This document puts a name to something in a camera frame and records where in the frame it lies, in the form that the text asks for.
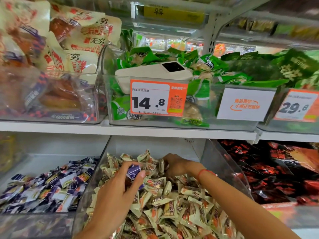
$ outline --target white sign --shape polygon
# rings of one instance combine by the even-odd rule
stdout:
[[[274,95],[272,90],[225,88],[217,119],[263,121]]]
[[[317,98],[318,93],[313,91],[290,90],[274,119],[305,121],[305,115]]]
[[[131,112],[168,115],[169,84],[132,82]]]

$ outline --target qr code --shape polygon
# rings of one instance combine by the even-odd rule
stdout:
[[[171,104],[170,104],[169,108],[170,109],[181,109],[182,102],[183,102],[183,98],[172,97]]]

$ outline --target orange price tag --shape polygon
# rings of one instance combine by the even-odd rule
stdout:
[[[319,91],[290,89],[274,119],[316,122],[319,115]]]
[[[188,84],[130,80],[131,113],[183,116]]]

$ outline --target purple candy wrapper in hand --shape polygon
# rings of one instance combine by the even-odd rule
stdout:
[[[132,181],[134,181],[135,177],[138,175],[140,171],[141,171],[141,167],[139,165],[132,164],[127,170],[126,176],[129,177]],[[141,184],[141,186],[138,189],[141,190],[143,188],[144,188],[144,184]]]

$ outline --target person's left hand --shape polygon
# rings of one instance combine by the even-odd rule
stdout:
[[[132,164],[138,165],[138,162],[125,161],[118,173],[98,191],[93,216],[85,228],[94,231],[96,237],[91,238],[109,238],[127,216],[145,177],[145,171],[142,170],[135,177],[132,186],[125,192],[126,173]]]

